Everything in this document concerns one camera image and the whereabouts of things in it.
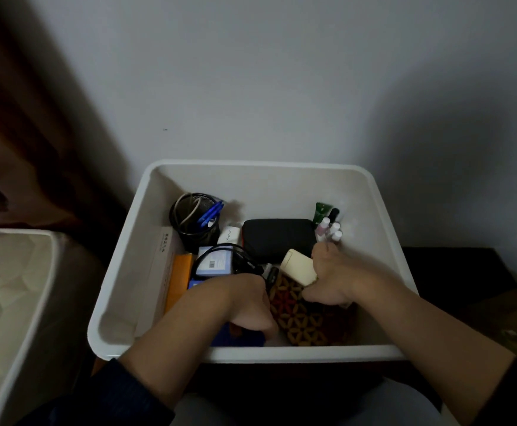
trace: white bottle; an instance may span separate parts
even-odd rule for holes
[[[325,242],[325,233],[329,227],[329,218],[325,217],[316,227],[316,239],[318,242]]]
[[[328,238],[331,238],[333,236],[333,233],[341,229],[341,225],[338,222],[334,222],[332,226],[329,228],[328,231]]]
[[[343,232],[341,232],[341,230],[338,230],[335,233],[333,233],[333,236],[331,236],[331,240],[335,243],[339,243],[341,241],[341,236],[343,236]]]

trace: white storage bin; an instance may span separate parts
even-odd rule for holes
[[[417,292],[387,210],[369,172],[341,164],[161,160],[140,181],[89,323],[89,343],[100,358],[119,357],[134,342],[155,238],[168,225],[168,211],[185,191],[209,193],[226,202],[221,225],[254,218],[307,218],[317,201],[341,210],[344,249],[368,254],[398,273]],[[218,363],[351,362],[403,358],[361,308],[352,345],[290,346],[285,338],[264,347],[210,348]]]

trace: blue pen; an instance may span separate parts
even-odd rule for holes
[[[212,215],[214,213],[215,209],[219,208],[219,206],[222,207],[222,204],[223,204],[223,202],[221,200],[219,200],[211,208],[207,209],[207,212],[205,212],[205,214],[201,215],[199,220],[197,220],[196,224],[201,225],[201,223],[204,222],[206,219],[207,219],[207,221],[209,221],[210,220],[210,218],[208,218],[209,215]]]
[[[209,222],[209,220],[215,218],[217,216],[217,214],[219,214],[221,212],[221,209],[223,209],[223,206],[225,206],[225,204],[223,202],[220,202],[220,205],[219,207],[215,208],[212,212],[211,215],[209,215],[204,222],[202,222],[199,227],[200,228],[203,228],[207,225],[207,223]]]

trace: dark sleeve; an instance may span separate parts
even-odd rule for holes
[[[172,410],[111,360],[80,391],[43,405],[18,425],[168,425],[173,419]]]
[[[473,426],[493,424],[517,424],[517,358],[473,422]]]

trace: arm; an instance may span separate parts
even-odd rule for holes
[[[169,424],[170,408],[225,322],[262,330],[266,338],[276,334],[261,277],[230,275],[191,288],[118,362],[18,425]]]
[[[470,424],[489,400],[514,354],[421,299],[373,264],[318,243],[312,258],[319,281],[306,301],[357,302],[430,382],[450,411]]]
[[[173,408],[219,328],[233,322],[273,337],[264,280],[239,274],[213,278],[185,293],[119,359],[152,394]]]

